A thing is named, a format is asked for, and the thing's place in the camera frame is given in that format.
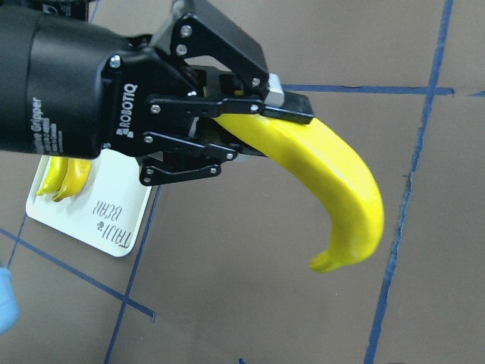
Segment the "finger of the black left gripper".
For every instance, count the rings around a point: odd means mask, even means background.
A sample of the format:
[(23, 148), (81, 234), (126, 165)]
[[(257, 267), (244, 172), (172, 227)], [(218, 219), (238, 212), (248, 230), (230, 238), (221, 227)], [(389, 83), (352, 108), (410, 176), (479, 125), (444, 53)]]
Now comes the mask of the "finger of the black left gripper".
[(313, 118), (308, 98), (284, 92), (262, 47), (208, 1), (174, 1), (150, 46), (194, 86), (169, 103), (177, 111), (210, 118), (263, 115), (300, 124)]
[(193, 136), (148, 132), (143, 145), (149, 148), (138, 158), (139, 182), (144, 186), (216, 177), (223, 163), (239, 155), (264, 155), (225, 130), (196, 131)]

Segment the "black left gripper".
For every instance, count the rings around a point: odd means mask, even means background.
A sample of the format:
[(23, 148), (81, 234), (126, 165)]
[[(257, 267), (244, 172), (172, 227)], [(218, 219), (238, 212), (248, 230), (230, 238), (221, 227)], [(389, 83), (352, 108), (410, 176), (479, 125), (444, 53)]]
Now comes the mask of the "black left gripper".
[(95, 158), (105, 143), (140, 155), (147, 96), (192, 84), (160, 51), (103, 27), (1, 7), (1, 148)]

